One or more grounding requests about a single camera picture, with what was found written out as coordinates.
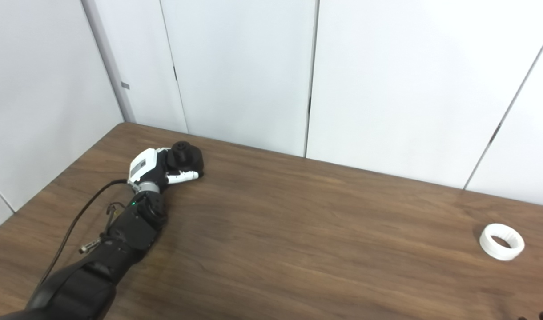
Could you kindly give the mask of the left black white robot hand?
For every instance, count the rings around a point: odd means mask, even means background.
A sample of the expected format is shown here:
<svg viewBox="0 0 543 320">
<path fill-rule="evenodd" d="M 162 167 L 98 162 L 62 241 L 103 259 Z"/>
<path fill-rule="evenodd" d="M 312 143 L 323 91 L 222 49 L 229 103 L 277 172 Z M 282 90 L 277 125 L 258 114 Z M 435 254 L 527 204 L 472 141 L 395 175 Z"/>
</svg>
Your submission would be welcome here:
<svg viewBox="0 0 543 320">
<path fill-rule="evenodd" d="M 201 150 L 180 141 L 171 148 L 148 148 L 141 152 L 130 164 L 128 184 L 136 193 L 151 191 L 162 194 L 170 185 L 203 176 Z"/>
</svg>

